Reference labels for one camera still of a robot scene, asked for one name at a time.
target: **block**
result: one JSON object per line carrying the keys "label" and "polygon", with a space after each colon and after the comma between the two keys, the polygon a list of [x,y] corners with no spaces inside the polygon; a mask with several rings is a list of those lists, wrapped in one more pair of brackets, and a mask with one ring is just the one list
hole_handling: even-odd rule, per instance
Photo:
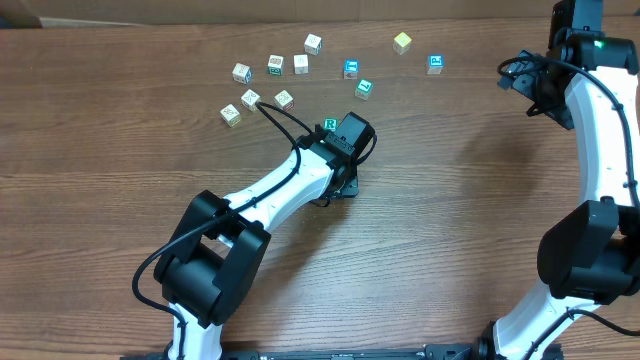
{"label": "block", "polygon": [[329,131],[336,131],[336,129],[338,128],[338,119],[324,119],[324,125],[322,126],[322,128]]}
{"label": "block", "polygon": [[318,55],[322,49],[322,38],[309,34],[307,40],[304,42],[304,51],[311,55]]}
{"label": "block", "polygon": [[308,74],[309,73],[309,57],[307,55],[294,55],[293,70],[298,75]]}
{"label": "block", "polygon": [[227,122],[227,125],[233,127],[237,123],[242,120],[240,117],[240,112],[236,110],[235,106],[232,104],[227,105],[224,109],[220,110],[220,114],[222,114],[222,118]]}
{"label": "block", "polygon": [[358,82],[358,86],[356,86],[356,96],[362,100],[367,100],[369,95],[371,95],[371,90],[373,90],[373,83],[362,79]]}
{"label": "block", "polygon": [[444,69],[444,56],[442,55],[429,55],[429,62],[427,62],[427,74],[437,75]]}
{"label": "block", "polygon": [[267,64],[267,71],[271,75],[282,76],[282,66],[284,65],[284,58],[278,55],[269,56],[269,63]]}
{"label": "block", "polygon": [[401,32],[398,36],[393,39],[393,50],[395,50],[398,54],[402,55],[406,53],[411,47],[411,38],[409,35]]}
{"label": "block", "polygon": [[256,107],[256,103],[260,101],[260,95],[256,94],[255,91],[249,89],[244,95],[242,95],[242,105],[244,105],[247,109],[251,111],[256,111],[258,108]]}
{"label": "block", "polygon": [[237,63],[232,74],[233,80],[239,83],[248,84],[251,81],[251,68],[247,65]]}
{"label": "block", "polygon": [[345,60],[344,61],[344,78],[357,79],[359,67],[360,67],[360,64],[358,63],[358,60]]}
{"label": "block", "polygon": [[293,97],[289,95],[287,90],[282,90],[275,96],[276,106],[280,109],[287,111],[293,107]]}

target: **small wooden block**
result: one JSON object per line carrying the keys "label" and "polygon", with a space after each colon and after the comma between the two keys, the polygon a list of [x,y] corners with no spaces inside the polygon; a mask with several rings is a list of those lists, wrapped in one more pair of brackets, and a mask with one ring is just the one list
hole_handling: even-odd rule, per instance
{"label": "small wooden block", "polygon": [[275,96],[276,106],[280,109],[287,111],[293,107],[293,97],[289,95],[287,90],[282,90]]}
{"label": "small wooden block", "polygon": [[344,78],[357,79],[359,67],[360,67],[360,63],[358,62],[358,60],[345,60],[344,61]]}
{"label": "small wooden block", "polygon": [[220,114],[222,115],[222,118],[227,123],[227,125],[231,127],[242,120],[242,118],[240,117],[240,112],[238,112],[238,110],[236,110],[235,106],[233,106],[232,104],[229,104],[227,105],[227,107],[220,110]]}
{"label": "small wooden block", "polygon": [[367,100],[369,95],[371,95],[371,90],[373,90],[373,83],[362,79],[358,82],[358,86],[356,87],[356,96],[362,100]]}
{"label": "small wooden block", "polygon": [[244,95],[242,95],[242,105],[244,105],[247,109],[251,111],[256,111],[258,108],[256,107],[256,103],[260,101],[260,95],[258,95],[255,91],[249,89]]}
{"label": "small wooden block", "polygon": [[427,74],[437,75],[442,73],[443,69],[444,69],[444,56],[429,55],[429,62],[427,62]]}
{"label": "small wooden block", "polygon": [[409,35],[401,32],[398,36],[393,39],[393,50],[395,50],[398,54],[402,55],[406,53],[411,47],[411,38]]}
{"label": "small wooden block", "polygon": [[329,131],[336,131],[336,129],[338,128],[338,119],[324,119],[324,125],[322,126],[322,128]]}
{"label": "small wooden block", "polygon": [[318,55],[322,49],[322,38],[309,34],[307,40],[304,42],[304,51],[311,55]]}
{"label": "small wooden block", "polygon": [[278,55],[271,55],[269,57],[269,63],[267,64],[267,71],[271,75],[282,76],[282,66],[284,65],[284,58]]}
{"label": "small wooden block", "polygon": [[232,74],[233,80],[239,83],[248,84],[251,81],[251,68],[247,65],[237,63]]}
{"label": "small wooden block", "polygon": [[309,57],[307,55],[294,55],[293,70],[298,75],[308,74],[309,73]]}

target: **table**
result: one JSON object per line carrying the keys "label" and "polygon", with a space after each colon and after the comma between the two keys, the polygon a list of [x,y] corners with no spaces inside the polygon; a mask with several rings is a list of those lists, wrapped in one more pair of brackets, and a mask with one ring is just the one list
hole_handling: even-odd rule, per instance
{"label": "table", "polygon": [[[468,342],[537,278],[542,235],[575,208],[573,132],[496,86],[496,65],[544,52],[549,19],[127,27],[0,32],[0,358],[116,359],[161,350],[168,315],[131,294],[136,267],[204,189],[223,196],[279,165],[290,145],[242,108],[286,89],[312,125],[349,111],[375,127],[360,195],[304,206],[273,234],[223,341],[260,350]],[[640,43],[635,18],[611,36]],[[403,56],[395,35],[413,38]],[[308,75],[292,56],[322,36]],[[427,76],[430,53],[445,56]],[[286,73],[266,73],[269,55]],[[342,79],[347,58],[375,83]],[[250,86],[234,82],[252,66]],[[229,103],[243,120],[228,128]],[[294,134],[295,124],[286,123]],[[216,249],[220,244],[209,242]],[[148,271],[143,293],[160,286]],[[638,298],[600,314],[640,326]],[[567,358],[635,359],[637,340],[583,319]]]}

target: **cable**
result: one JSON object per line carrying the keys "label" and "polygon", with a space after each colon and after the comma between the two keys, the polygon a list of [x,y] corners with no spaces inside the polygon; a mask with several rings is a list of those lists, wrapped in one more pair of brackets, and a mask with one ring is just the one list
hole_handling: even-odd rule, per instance
{"label": "cable", "polygon": [[534,63],[536,62],[544,63],[547,65],[553,64],[561,68],[570,70],[571,72],[578,73],[586,77],[587,79],[589,79],[594,85],[596,85],[600,89],[600,91],[602,91],[609,98],[609,100],[613,104],[613,109],[616,110],[616,112],[618,113],[618,116],[620,117],[620,122],[622,125],[622,133],[624,137],[625,157],[626,157],[626,163],[627,163],[627,184],[624,184],[623,186],[629,188],[629,194],[631,196],[631,201],[633,202],[633,206],[637,209],[640,209],[640,199],[638,198],[638,190],[637,190],[638,183],[635,179],[634,170],[633,170],[633,149],[631,146],[631,131],[629,130],[629,121],[627,120],[627,115],[624,112],[624,106],[618,101],[615,95],[613,95],[611,90],[609,90],[609,88],[607,88],[595,76],[591,75],[586,70],[583,70],[575,65],[566,63],[561,60],[550,59],[550,58],[542,57],[539,55],[516,57],[516,58],[505,60],[502,63],[500,63],[500,65],[498,65],[498,74],[502,76],[507,76],[507,77],[514,77],[514,76],[519,76],[519,75],[528,74],[534,71],[538,71],[538,67],[534,67],[532,69],[523,70],[515,73],[508,73],[502,70],[502,68],[507,65],[517,63],[517,62],[525,62],[525,61],[530,61]]}
{"label": "cable", "polygon": [[574,315],[584,315],[587,317],[592,318],[593,320],[596,320],[597,322],[599,322],[600,324],[608,327],[609,329],[618,332],[622,335],[626,335],[626,336],[640,336],[640,330],[638,331],[633,331],[633,330],[628,330],[625,328],[622,328],[614,323],[612,323],[611,321],[598,316],[594,313],[592,313],[591,311],[586,311],[586,310],[567,310],[566,313],[562,314],[562,316],[560,316],[553,324],[551,324],[551,327],[549,327],[547,329],[547,331],[545,331],[539,338],[538,340],[536,340],[531,347],[529,348],[529,350],[527,351],[527,354],[524,357],[524,360],[529,360],[531,359],[531,356],[533,355],[534,352],[536,352],[538,350],[538,347],[540,346],[540,344],[542,344],[551,334],[553,334],[559,327],[560,325],[562,325],[562,323],[565,322],[565,320],[567,319],[571,319],[573,320]]}
{"label": "cable", "polygon": [[296,123],[298,123],[300,126],[302,126],[303,128],[305,128],[307,131],[311,131],[311,129],[309,129],[306,125],[304,125],[300,120],[296,119],[293,115],[289,115],[288,113],[281,111],[280,109],[273,107],[269,104],[265,104],[262,102],[258,102],[256,104],[256,107],[258,108],[258,110],[260,110],[260,112],[262,112],[262,114],[269,119],[269,121],[271,121],[271,123],[278,128],[278,130],[280,130],[286,137],[287,139],[291,142],[291,145],[293,146],[293,149],[296,152],[296,165],[293,167],[293,169],[291,169],[291,172],[282,180],[280,180],[280,182],[278,182],[277,184],[275,184],[274,186],[272,186],[269,190],[263,192],[262,194],[252,198],[251,200],[249,200],[247,203],[225,213],[224,215],[217,217],[217,218],[213,218],[211,220],[208,220],[207,222],[205,222],[204,224],[180,235],[179,237],[177,237],[175,240],[165,244],[164,246],[162,246],[161,248],[159,248],[158,250],[156,250],[155,252],[153,252],[153,254],[149,255],[143,262],[142,264],[140,264],[140,266],[138,267],[138,269],[136,270],[135,274],[133,275],[133,279],[131,280],[131,290],[133,291],[133,295],[136,297],[136,299],[138,299],[140,302],[142,302],[145,305],[148,305],[154,309],[158,309],[161,311],[164,311],[166,313],[169,313],[173,316],[175,316],[178,319],[178,327],[180,327],[181,331],[180,331],[180,342],[178,344],[178,360],[182,360],[184,359],[184,342],[185,342],[185,337],[186,337],[186,331],[185,331],[185,327],[187,325],[187,323],[184,320],[184,316],[182,316],[182,314],[180,314],[178,311],[162,305],[160,303],[157,303],[147,297],[145,297],[144,295],[142,295],[142,293],[140,293],[140,289],[139,289],[139,282],[140,282],[140,277],[142,276],[142,273],[144,273],[145,269],[147,267],[149,267],[149,265],[151,265],[151,263],[156,260],[158,257],[160,257],[162,254],[164,254],[165,252],[171,250],[174,246],[176,246],[177,244],[179,244],[180,242],[182,242],[183,240],[193,236],[193,235],[202,235],[202,233],[207,232],[208,230],[211,230],[213,227],[215,227],[218,223],[226,221],[227,219],[229,219],[232,216],[236,216],[237,214],[241,213],[242,211],[255,206],[257,203],[259,203],[260,201],[262,201],[263,199],[265,199],[266,197],[268,197],[269,195],[273,194],[274,192],[276,192],[278,189],[280,189],[282,186],[284,186],[287,182],[289,182],[289,180],[291,180],[297,173],[298,170],[300,169],[300,165],[302,162],[302,156],[300,155],[300,148],[298,147],[298,144],[296,143],[295,139],[291,136],[291,134],[289,134],[289,132],[282,127],[282,125],[280,125],[280,123],[278,123],[271,115],[269,115],[269,113],[267,113],[262,107],[268,107],[270,109],[276,110],[279,113],[286,115],[287,117],[289,117],[291,120],[295,121]]}
{"label": "cable", "polygon": [[371,155],[371,153],[373,152],[373,149],[376,147],[376,143],[378,142],[378,135],[377,134],[373,134],[373,143],[371,144],[371,148],[369,148],[369,151],[364,154],[364,156],[361,156],[358,160],[356,160],[356,165],[360,165],[363,162],[365,162],[365,160],[367,160],[367,158],[369,158],[369,155]]}

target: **yellow cube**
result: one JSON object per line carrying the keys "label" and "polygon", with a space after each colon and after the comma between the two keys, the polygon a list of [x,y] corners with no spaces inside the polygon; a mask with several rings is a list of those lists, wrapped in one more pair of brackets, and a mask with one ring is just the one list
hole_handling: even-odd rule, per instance
{"label": "yellow cube", "polygon": [[393,50],[395,50],[398,54],[402,55],[409,50],[411,46],[411,38],[409,35],[401,32],[393,39]]}

